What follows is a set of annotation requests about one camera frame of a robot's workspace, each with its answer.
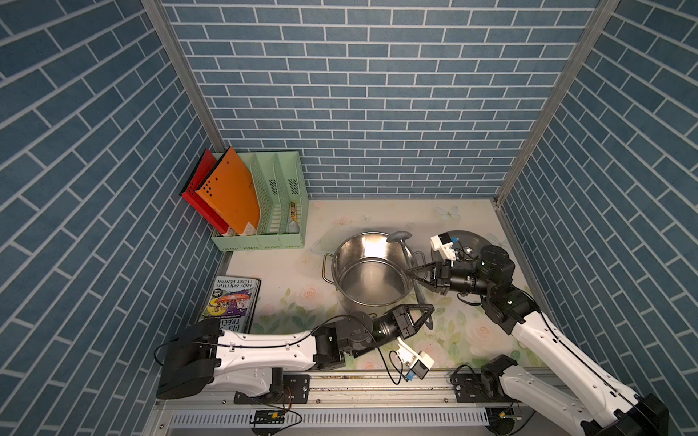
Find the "steel soup pot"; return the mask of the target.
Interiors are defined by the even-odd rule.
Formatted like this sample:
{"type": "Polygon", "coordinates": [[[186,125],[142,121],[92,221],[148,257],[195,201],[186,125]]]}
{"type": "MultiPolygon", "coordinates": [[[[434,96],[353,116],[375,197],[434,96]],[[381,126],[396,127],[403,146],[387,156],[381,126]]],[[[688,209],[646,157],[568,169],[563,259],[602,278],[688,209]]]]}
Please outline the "steel soup pot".
{"type": "MultiPolygon", "coordinates": [[[[411,295],[416,298],[405,277],[402,250],[397,243],[387,243],[388,236],[377,231],[355,234],[324,255],[322,278],[339,292],[346,312],[381,314],[411,295]]],[[[414,259],[418,255],[424,254],[414,252],[414,259]]]]}

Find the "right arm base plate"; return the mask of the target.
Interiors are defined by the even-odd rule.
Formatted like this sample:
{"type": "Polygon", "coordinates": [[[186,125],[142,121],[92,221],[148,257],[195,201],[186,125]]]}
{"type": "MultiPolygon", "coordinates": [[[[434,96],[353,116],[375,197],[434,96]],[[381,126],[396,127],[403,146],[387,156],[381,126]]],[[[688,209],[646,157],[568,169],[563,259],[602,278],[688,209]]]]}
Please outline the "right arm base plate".
{"type": "Polygon", "coordinates": [[[517,401],[501,392],[486,393],[480,383],[480,374],[469,372],[451,374],[449,381],[454,388],[458,403],[517,403],[517,401]]]}

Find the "orange folder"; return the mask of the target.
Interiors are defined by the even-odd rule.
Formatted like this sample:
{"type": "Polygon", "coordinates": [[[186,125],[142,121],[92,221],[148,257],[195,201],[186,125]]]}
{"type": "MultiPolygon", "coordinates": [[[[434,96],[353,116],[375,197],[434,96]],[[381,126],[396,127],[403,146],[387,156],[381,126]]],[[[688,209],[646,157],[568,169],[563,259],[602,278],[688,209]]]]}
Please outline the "orange folder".
{"type": "Polygon", "coordinates": [[[227,222],[228,233],[257,234],[261,211],[252,174],[233,149],[226,150],[216,161],[205,183],[210,193],[205,201],[227,222]]]}

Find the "aluminium mounting rail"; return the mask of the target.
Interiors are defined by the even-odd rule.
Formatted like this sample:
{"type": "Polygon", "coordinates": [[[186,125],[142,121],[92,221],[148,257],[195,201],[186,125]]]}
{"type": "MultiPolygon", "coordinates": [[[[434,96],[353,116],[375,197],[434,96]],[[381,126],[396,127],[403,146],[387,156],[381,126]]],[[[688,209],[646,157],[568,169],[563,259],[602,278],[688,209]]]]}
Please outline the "aluminium mounting rail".
{"type": "Polygon", "coordinates": [[[146,435],[487,435],[513,420],[514,435],[570,435],[534,409],[517,403],[458,403],[446,371],[393,384],[383,371],[312,372],[307,404],[294,404],[283,426],[253,426],[265,404],[236,405],[234,394],[207,388],[197,396],[158,401],[146,435]]]}

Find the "treehouse book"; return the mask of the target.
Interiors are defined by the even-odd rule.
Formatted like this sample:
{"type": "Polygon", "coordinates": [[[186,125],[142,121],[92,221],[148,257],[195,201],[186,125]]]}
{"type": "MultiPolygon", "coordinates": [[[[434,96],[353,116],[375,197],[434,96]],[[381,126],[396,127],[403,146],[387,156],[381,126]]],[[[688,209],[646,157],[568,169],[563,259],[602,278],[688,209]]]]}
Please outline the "treehouse book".
{"type": "Polygon", "coordinates": [[[218,320],[223,330],[248,334],[261,283],[256,278],[217,276],[200,320],[218,320]]]}

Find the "floral table mat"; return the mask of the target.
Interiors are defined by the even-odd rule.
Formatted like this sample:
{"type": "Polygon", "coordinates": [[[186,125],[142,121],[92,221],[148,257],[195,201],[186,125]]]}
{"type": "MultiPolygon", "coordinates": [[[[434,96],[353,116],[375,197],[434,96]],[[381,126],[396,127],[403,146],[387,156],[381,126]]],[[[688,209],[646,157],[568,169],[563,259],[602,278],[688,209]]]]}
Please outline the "floral table mat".
{"type": "MultiPolygon", "coordinates": [[[[429,263],[434,255],[431,237],[460,231],[510,247],[488,200],[313,200],[304,247],[237,252],[226,273],[261,282],[250,332],[293,334],[345,312],[382,315],[395,305],[416,303],[416,286],[394,270],[405,265],[404,248],[416,254],[416,263],[429,263]],[[407,231],[411,238],[387,250],[370,248],[367,261],[342,267],[342,287],[337,289],[332,276],[334,252],[348,238],[370,231],[407,231]]],[[[407,343],[434,358],[436,368],[452,369],[461,363],[479,368],[500,354],[525,367],[545,367],[533,351],[474,306],[476,296],[459,301],[454,294],[427,289],[421,293],[434,305],[433,325],[423,327],[407,343]]]]}

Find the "steel ladle spoon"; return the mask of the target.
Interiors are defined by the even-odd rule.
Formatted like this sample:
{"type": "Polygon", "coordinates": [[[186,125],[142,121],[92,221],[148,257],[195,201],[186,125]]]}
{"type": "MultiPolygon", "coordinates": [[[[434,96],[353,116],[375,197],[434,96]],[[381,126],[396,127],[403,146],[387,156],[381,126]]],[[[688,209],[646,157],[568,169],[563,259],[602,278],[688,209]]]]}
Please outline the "steel ladle spoon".
{"type": "MultiPolygon", "coordinates": [[[[386,241],[387,243],[397,243],[403,253],[403,256],[405,258],[405,267],[404,272],[405,272],[405,277],[408,279],[410,287],[412,291],[414,291],[414,295],[416,296],[416,301],[418,305],[426,305],[427,301],[425,299],[424,294],[422,293],[421,286],[418,284],[416,278],[414,278],[412,275],[410,275],[410,271],[416,267],[418,267],[418,263],[416,263],[416,260],[414,259],[414,252],[412,252],[406,245],[406,240],[410,239],[412,237],[412,234],[410,234],[407,231],[397,231],[393,232],[392,234],[389,234],[387,237],[386,241]]],[[[385,314],[397,314],[397,310],[403,310],[407,311],[407,305],[405,303],[400,303],[398,305],[395,305],[394,307],[391,307],[389,311],[387,311],[385,314]]],[[[432,315],[430,314],[424,322],[424,326],[432,331],[434,330],[434,322],[432,315]]]]}

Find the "green file organizer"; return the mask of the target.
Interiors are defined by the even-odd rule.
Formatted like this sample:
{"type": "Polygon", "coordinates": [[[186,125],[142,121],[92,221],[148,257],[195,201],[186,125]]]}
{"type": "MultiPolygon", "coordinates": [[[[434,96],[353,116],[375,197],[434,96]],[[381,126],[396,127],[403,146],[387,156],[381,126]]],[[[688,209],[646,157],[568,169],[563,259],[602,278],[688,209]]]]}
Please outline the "green file organizer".
{"type": "Polygon", "coordinates": [[[224,236],[213,232],[222,252],[294,249],[305,246],[309,198],[296,151],[241,153],[261,208],[257,234],[224,236]]]}

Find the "red folder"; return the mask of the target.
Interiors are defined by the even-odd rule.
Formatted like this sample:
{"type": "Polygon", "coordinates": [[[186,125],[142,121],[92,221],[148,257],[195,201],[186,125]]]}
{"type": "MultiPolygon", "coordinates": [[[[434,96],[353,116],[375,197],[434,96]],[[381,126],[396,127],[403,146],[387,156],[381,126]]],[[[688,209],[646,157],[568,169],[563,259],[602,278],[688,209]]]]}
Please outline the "red folder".
{"type": "Polygon", "coordinates": [[[229,225],[214,208],[205,201],[205,198],[210,195],[208,189],[205,187],[205,183],[216,164],[217,161],[213,153],[210,150],[205,150],[203,154],[201,154],[196,167],[185,182],[180,195],[189,205],[194,207],[214,229],[220,234],[226,234],[229,231],[229,225]]]}

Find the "steel pot lid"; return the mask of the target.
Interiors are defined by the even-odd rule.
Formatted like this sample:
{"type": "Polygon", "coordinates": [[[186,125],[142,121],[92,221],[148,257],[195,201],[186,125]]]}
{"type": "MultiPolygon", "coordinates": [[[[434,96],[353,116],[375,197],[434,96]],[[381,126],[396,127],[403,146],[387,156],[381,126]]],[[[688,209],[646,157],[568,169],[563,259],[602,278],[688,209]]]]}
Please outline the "steel pot lid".
{"type": "Polygon", "coordinates": [[[476,258],[484,247],[492,244],[483,236],[470,231],[452,230],[446,233],[449,233],[454,240],[457,261],[476,258]]]}

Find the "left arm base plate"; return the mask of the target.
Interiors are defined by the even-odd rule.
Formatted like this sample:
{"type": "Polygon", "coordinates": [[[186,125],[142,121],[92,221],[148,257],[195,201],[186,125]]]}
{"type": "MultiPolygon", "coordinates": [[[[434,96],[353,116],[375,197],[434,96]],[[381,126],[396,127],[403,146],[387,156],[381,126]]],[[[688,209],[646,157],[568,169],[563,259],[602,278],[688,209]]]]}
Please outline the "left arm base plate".
{"type": "Polygon", "coordinates": [[[236,392],[234,395],[234,404],[307,404],[310,381],[311,377],[305,374],[283,374],[281,376],[274,376],[272,386],[268,393],[251,398],[241,392],[236,392]]]}

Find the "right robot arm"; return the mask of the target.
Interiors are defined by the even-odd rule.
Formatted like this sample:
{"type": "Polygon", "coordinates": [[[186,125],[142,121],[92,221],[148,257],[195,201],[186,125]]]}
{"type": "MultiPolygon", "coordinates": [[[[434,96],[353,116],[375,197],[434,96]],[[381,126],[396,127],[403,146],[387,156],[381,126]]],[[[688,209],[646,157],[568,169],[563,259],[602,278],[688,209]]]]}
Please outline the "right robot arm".
{"type": "Polygon", "coordinates": [[[499,355],[481,369],[488,394],[521,401],[572,435],[667,434],[663,402],[654,394],[640,396],[566,338],[533,298],[514,286],[515,269],[505,249],[487,245],[476,257],[428,263],[407,274],[440,294],[478,295],[485,315],[541,358],[569,390],[562,392],[499,355]]]}

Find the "small black circuit board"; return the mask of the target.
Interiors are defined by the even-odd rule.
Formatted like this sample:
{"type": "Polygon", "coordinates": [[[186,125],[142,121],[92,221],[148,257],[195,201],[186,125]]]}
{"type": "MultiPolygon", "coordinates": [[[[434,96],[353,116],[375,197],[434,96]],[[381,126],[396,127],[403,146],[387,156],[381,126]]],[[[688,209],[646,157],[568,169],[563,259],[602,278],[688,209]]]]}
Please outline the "small black circuit board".
{"type": "Polygon", "coordinates": [[[285,424],[285,413],[278,410],[257,410],[254,412],[251,423],[253,426],[283,426],[285,424]]]}

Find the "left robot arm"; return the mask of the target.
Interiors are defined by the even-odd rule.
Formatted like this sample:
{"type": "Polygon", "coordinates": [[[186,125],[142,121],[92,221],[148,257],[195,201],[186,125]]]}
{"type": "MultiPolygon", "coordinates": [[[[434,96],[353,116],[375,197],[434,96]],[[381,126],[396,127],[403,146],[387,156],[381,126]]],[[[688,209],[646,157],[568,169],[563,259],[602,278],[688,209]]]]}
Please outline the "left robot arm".
{"type": "Polygon", "coordinates": [[[392,341],[403,343],[433,312],[431,304],[400,304],[377,318],[354,312],[310,331],[271,335],[226,331],[218,319],[205,319],[165,345],[156,397],[188,398],[208,385],[251,398],[276,396],[284,388],[284,372],[340,368],[348,356],[360,357],[392,341]]]}

